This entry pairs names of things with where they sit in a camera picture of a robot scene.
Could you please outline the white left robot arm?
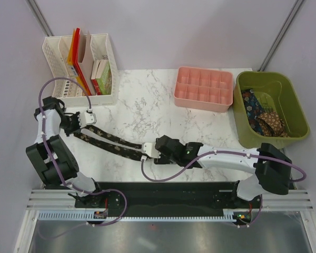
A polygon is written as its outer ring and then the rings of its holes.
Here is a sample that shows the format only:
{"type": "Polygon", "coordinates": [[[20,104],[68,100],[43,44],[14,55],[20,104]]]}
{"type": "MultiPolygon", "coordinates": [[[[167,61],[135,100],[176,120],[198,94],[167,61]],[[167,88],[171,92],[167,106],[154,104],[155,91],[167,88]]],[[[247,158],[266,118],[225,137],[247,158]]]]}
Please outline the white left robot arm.
{"type": "Polygon", "coordinates": [[[97,122],[91,103],[85,111],[67,113],[62,100],[47,97],[35,109],[34,118],[38,122],[37,137],[26,154],[41,181],[46,186],[64,186],[72,189],[93,207],[100,207],[105,194],[96,189],[96,183],[80,172],[78,163],[60,133],[66,136],[81,133],[84,127],[97,122]]]}

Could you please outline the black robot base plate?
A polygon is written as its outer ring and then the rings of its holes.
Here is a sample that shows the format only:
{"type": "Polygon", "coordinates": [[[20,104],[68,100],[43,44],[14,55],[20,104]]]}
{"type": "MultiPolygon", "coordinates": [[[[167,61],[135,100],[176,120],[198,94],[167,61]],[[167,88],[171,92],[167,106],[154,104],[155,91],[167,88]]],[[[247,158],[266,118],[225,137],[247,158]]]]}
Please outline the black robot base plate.
{"type": "Polygon", "coordinates": [[[239,200],[233,182],[99,182],[110,192],[86,197],[72,194],[76,208],[107,209],[108,216],[127,217],[215,217],[224,209],[258,208],[259,198],[239,200]]]}

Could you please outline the black gold floral tie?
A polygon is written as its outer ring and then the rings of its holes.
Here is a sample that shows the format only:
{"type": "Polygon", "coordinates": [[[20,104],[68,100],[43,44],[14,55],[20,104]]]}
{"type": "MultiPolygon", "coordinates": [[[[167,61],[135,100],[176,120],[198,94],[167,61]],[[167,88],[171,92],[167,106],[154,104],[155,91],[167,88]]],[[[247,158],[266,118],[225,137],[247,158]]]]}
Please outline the black gold floral tie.
{"type": "Polygon", "coordinates": [[[119,138],[115,135],[107,133],[102,129],[94,126],[88,125],[84,129],[89,130],[90,132],[96,134],[98,137],[104,138],[109,142],[103,140],[98,140],[91,136],[88,136],[85,133],[74,133],[74,136],[86,143],[89,143],[95,147],[98,147],[102,150],[105,150],[109,153],[118,155],[134,161],[140,161],[142,157],[148,159],[149,156],[142,152],[142,145],[137,143],[128,142],[122,138],[119,138]]]}

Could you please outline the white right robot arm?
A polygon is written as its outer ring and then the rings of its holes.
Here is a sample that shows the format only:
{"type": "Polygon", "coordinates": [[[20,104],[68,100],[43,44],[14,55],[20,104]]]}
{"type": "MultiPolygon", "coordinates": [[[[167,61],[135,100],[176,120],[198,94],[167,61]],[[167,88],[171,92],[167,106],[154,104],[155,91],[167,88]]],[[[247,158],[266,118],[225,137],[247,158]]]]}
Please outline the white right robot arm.
{"type": "Polygon", "coordinates": [[[223,168],[249,173],[238,180],[231,193],[231,202],[244,207],[254,197],[264,193],[287,195],[290,187],[292,161],[275,146],[262,143],[259,148],[219,149],[200,142],[182,144],[166,135],[157,138],[155,149],[162,161],[157,164],[177,164],[182,168],[223,168]]]}

